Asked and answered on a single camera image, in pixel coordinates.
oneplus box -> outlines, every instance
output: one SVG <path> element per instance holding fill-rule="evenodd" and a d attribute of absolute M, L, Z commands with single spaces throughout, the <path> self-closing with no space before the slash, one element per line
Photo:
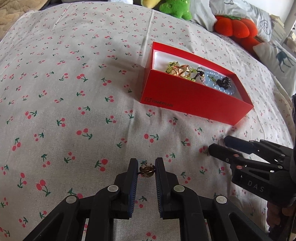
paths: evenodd
<path fill-rule="evenodd" d="M 227 76 L 233 95 L 166 73 L 169 62 L 203 67 Z M 229 125 L 238 123 L 254 106 L 237 75 L 209 60 L 172 46 L 153 42 L 142 87 L 141 103 L 197 115 Z"/>

bed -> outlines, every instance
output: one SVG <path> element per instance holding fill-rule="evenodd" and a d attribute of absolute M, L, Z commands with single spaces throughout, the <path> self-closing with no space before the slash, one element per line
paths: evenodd
<path fill-rule="evenodd" d="M 229 126 L 140 104 L 153 41 L 235 72 L 254 109 Z M 113 184 L 130 158 L 141 165 L 157 157 L 180 184 L 227 196 L 267 231 L 266 201 L 232 184 L 229 166 L 207 147 L 226 135 L 291 147 L 290 105 L 264 65 L 196 24 L 109 2 L 28 12 L 0 42 L 0 240 L 24 239 L 69 194 L 87 197 Z M 217 107 L 232 111 L 219 100 Z M 114 237 L 179 240 L 178 225 L 159 218 L 155 180 L 140 177 L 133 218 L 116 221 Z"/>

white pillowcase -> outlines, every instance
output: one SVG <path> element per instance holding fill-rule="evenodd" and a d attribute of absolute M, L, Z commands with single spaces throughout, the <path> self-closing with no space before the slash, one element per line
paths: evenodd
<path fill-rule="evenodd" d="M 190 8 L 192 22 L 206 28 L 208 31 L 214 31 L 214 24 L 217 21 L 210 9 L 209 0 L 191 0 Z"/>
<path fill-rule="evenodd" d="M 296 59 L 274 40 L 253 49 L 291 98 L 296 93 Z"/>
<path fill-rule="evenodd" d="M 271 38 L 271 18 L 268 12 L 242 0 L 210 0 L 214 15 L 230 15 L 253 20 L 258 37 L 265 42 Z"/>

beige blanket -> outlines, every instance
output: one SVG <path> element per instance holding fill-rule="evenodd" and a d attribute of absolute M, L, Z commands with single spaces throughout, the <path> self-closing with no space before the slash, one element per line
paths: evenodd
<path fill-rule="evenodd" d="M 47 0 L 0 0 L 0 39 L 26 12 L 41 9 Z"/>

green plush toy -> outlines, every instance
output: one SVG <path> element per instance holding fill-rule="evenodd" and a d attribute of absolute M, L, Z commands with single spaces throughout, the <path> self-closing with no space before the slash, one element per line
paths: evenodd
<path fill-rule="evenodd" d="M 192 16 L 189 11 L 189 5 L 189 0 L 166 0 L 166 3 L 159 6 L 159 11 L 176 18 L 190 20 Z"/>

